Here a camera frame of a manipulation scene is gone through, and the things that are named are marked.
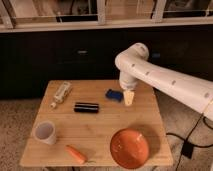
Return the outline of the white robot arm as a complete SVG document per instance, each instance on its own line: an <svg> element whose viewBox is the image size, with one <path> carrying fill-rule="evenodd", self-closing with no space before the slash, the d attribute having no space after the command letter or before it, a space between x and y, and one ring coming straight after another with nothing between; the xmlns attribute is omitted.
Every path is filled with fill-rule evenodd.
<svg viewBox="0 0 213 171"><path fill-rule="evenodd" d="M151 64L148 57L143 43L135 43L116 56L123 90L134 90L138 80L144 81L213 121L213 81Z"/></svg>

